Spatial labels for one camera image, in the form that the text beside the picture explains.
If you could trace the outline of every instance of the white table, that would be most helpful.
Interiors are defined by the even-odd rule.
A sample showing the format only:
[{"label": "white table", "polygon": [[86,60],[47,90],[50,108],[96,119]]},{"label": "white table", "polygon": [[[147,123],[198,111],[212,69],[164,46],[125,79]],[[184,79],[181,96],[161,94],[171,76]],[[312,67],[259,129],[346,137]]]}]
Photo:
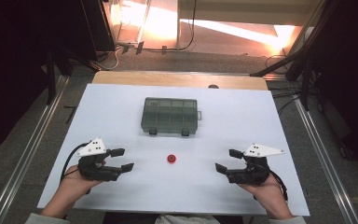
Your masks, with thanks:
[{"label": "white table", "polygon": [[[202,120],[194,135],[143,133],[145,97],[188,98],[198,101]],[[134,162],[117,182],[102,183],[75,208],[140,213],[212,215],[265,214],[253,196],[215,171],[216,162],[244,168],[244,160],[228,150],[245,150],[252,143],[285,150],[268,158],[288,188],[294,215],[309,210],[296,175],[290,149],[269,91],[89,84],[37,207],[45,207],[59,185],[69,153],[81,143],[101,137],[108,148],[124,147],[124,156],[108,158],[108,166]],[[175,163],[167,156],[174,154]],[[78,158],[73,157],[71,164]]]}]

